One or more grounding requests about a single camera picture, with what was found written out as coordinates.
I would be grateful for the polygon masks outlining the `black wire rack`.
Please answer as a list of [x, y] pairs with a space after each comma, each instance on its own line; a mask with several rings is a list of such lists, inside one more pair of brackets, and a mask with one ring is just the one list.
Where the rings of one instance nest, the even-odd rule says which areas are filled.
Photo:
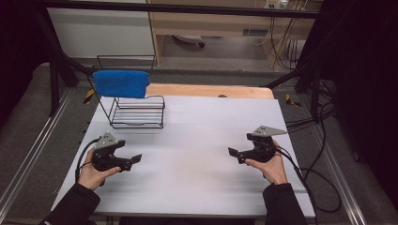
[[[149, 74], [155, 66], [155, 56], [144, 55], [98, 55], [92, 66], [93, 73], [100, 70], [139, 70]], [[88, 78], [95, 96], [112, 128], [163, 128], [165, 99], [162, 95], [143, 98], [104, 97], [95, 86], [93, 73]]]

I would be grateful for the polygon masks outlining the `white cabinet panel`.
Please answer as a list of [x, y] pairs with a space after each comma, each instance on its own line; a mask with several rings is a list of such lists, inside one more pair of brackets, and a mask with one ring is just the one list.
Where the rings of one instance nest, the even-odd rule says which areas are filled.
[[153, 54], [149, 17], [144, 12], [48, 9], [63, 51], [74, 58]]

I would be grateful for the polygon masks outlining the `black curtain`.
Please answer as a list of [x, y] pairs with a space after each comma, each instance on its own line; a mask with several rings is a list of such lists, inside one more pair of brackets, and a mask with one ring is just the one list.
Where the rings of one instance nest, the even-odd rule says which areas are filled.
[[28, 0], [0, 0], [0, 127], [33, 79], [48, 61], [44, 35]]
[[323, 0], [301, 54], [319, 63], [360, 156], [398, 209], [398, 0]]

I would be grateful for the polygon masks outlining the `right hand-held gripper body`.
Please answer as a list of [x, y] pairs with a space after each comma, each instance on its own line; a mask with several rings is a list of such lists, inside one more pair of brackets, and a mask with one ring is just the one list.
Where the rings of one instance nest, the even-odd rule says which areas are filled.
[[251, 141], [253, 154], [249, 158], [263, 163], [270, 161], [277, 150], [272, 137], [282, 134], [286, 134], [286, 131], [274, 127], [260, 126], [255, 129], [252, 135], [257, 136], [258, 139]]

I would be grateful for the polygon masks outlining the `wooden table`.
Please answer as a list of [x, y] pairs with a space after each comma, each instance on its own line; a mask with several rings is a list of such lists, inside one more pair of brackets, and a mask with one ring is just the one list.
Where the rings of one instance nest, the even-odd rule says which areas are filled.
[[147, 89], [148, 95], [189, 96], [189, 97], [218, 97], [228, 98], [262, 98], [274, 99], [272, 91], [264, 87], [248, 87], [234, 85], [201, 85], [152, 83]]

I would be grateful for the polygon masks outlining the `white chair base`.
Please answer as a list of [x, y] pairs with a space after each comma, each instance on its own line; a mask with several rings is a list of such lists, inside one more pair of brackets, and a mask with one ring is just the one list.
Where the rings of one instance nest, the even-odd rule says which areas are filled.
[[176, 38], [180, 41], [186, 42], [186, 43], [194, 44], [195, 46], [197, 46], [199, 48], [204, 48], [206, 46], [206, 44], [203, 42], [203, 40], [200, 36], [174, 35], [174, 38]]

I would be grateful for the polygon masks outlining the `blue desk label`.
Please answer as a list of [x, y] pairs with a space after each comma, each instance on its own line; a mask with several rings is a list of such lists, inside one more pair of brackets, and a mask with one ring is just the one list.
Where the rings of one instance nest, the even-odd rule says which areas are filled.
[[267, 34], [267, 29], [244, 29], [242, 31], [244, 37], [265, 37]]

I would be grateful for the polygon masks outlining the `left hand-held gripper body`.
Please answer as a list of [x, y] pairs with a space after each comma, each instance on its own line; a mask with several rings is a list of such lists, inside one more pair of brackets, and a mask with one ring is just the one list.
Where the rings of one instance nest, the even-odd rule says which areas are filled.
[[110, 132], [106, 132], [99, 138], [93, 148], [94, 155], [92, 158], [92, 164], [96, 170], [103, 172], [118, 167], [120, 158], [115, 156], [117, 141]]

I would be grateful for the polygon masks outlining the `person's left hand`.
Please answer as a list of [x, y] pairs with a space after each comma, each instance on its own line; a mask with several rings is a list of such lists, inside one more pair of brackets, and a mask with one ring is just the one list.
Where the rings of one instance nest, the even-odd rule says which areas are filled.
[[78, 184], [85, 188], [96, 190], [100, 184], [108, 177], [119, 173], [121, 169], [119, 167], [113, 167], [107, 171], [98, 171], [92, 164], [92, 157], [94, 155], [93, 150], [89, 150], [84, 161], [82, 168], [80, 169], [80, 176], [78, 178]]

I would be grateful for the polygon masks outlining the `black metal stand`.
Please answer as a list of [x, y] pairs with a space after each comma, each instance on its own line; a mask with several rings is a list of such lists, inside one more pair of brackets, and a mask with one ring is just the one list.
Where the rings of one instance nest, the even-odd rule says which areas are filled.
[[75, 87], [78, 84], [75, 72], [79, 71], [90, 77], [93, 69], [79, 64], [64, 53], [44, 7], [31, 7], [30, 11], [45, 36], [46, 48], [48, 49], [51, 85], [50, 116], [53, 116], [60, 108], [59, 79], [62, 79], [67, 87]]
[[311, 107], [310, 116], [315, 122], [320, 120], [318, 115], [318, 100], [319, 100], [319, 87], [320, 87], [320, 71], [319, 66], [315, 65], [304, 65], [297, 67], [295, 70], [282, 76], [281, 78], [265, 84], [264, 87], [273, 89], [280, 84], [283, 84], [294, 77], [298, 77], [295, 90], [297, 94], [303, 94], [308, 89], [311, 89]]

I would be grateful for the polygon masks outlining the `blue towel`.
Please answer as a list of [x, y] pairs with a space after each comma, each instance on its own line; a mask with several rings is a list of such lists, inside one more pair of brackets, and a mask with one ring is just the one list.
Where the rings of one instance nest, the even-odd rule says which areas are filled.
[[93, 73], [97, 92], [111, 98], [144, 98], [149, 74], [139, 70], [100, 70]]

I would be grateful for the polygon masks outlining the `person's right hand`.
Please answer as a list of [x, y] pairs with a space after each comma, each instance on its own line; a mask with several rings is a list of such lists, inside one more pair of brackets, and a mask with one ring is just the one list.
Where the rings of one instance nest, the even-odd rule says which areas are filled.
[[288, 182], [283, 165], [283, 156], [279, 152], [276, 152], [273, 158], [266, 163], [249, 158], [245, 160], [245, 163], [258, 169], [271, 184], [281, 185]]

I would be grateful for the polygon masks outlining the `black overhead frame bar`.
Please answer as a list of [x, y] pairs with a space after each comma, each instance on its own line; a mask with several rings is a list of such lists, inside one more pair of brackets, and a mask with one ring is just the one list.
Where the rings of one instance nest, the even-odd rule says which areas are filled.
[[162, 13], [191, 13], [191, 14], [213, 14], [213, 15], [299, 18], [299, 19], [316, 19], [318, 16], [322, 15], [322, 13], [318, 11], [259, 9], [259, 8], [246, 8], [246, 7], [139, 4], [139, 3], [96, 2], [96, 1], [38, 0], [38, 4], [46, 8], [71, 8], [71, 9], [140, 11], [140, 12], [162, 12]]

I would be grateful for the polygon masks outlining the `white power strip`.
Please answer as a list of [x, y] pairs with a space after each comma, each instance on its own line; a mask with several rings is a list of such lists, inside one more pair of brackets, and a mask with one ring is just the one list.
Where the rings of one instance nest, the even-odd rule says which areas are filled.
[[287, 7], [289, 0], [265, 0], [264, 8], [268, 9], [284, 9]]

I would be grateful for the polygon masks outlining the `wooden desk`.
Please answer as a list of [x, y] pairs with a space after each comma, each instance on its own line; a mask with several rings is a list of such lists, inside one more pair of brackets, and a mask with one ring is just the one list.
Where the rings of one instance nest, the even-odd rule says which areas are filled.
[[[193, 5], [232, 8], [264, 8], [265, 0], [146, 0], [149, 4]], [[323, 0], [289, 0], [282, 10], [318, 11]], [[287, 45], [292, 40], [305, 40], [313, 27], [312, 19], [275, 17], [162, 13], [149, 14], [152, 31], [161, 36], [244, 37], [244, 29], [267, 29], [265, 37], [246, 37], [260, 45], [271, 68], [282, 68]]]

